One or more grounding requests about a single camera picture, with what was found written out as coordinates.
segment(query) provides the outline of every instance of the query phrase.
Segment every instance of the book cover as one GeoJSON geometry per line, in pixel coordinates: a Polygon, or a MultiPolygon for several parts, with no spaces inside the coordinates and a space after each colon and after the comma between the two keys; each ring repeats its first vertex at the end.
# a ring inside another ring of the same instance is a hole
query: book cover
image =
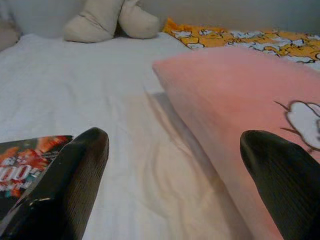
{"type": "Polygon", "coordinates": [[[71,140],[62,135],[0,143],[0,220],[71,140]]]}

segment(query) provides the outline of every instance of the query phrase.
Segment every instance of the yellow patterned blanket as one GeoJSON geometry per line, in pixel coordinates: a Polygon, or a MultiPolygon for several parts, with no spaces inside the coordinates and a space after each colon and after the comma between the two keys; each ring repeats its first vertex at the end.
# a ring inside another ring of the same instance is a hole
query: yellow patterned blanket
{"type": "Polygon", "coordinates": [[[163,32],[175,37],[190,49],[242,46],[320,71],[320,36],[304,33],[271,31],[236,31],[211,26],[174,23],[170,18],[163,32]]]}

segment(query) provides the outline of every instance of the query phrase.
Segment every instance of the pink pillow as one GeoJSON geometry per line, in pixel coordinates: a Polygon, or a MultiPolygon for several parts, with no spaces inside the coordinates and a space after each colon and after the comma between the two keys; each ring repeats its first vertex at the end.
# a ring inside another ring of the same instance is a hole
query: pink pillow
{"type": "Polygon", "coordinates": [[[153,65],[256,239],[282,239],[240,154],[240,136],[265,130],[320,161],[320,74],[240,47],[190,52],[153,65]]]}

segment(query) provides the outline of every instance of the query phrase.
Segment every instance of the mattress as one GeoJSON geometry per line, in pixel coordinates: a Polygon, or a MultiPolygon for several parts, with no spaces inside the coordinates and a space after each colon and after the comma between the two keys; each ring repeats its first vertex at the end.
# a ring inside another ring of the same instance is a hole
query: mattress
{"type": "Polygon", "coordinates": [[[251,239],[151,65],[173,37],[92,44],[25,35],[0,53],[0,142],[98,127],[110,155],[83,239],[251,239]]]}

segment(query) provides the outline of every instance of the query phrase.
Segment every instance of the plush toy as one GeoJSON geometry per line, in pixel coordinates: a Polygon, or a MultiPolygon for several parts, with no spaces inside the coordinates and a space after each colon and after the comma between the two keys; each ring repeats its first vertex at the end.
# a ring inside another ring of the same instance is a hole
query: plush toy
{"type": "Polygon", "coordinates": [[[153,38],[160,21],[142,10],[140,0],[87,0],[84,9],[64,28],[66,41],[96,43],[114,37],[117,22],[125,33],[138,39],[153,38]]]}
{"type": "Polygon", "coordinates": [[[0,0],[0,52],[15,45],[20,31],[15,26],[6,1],[0,0]]]}

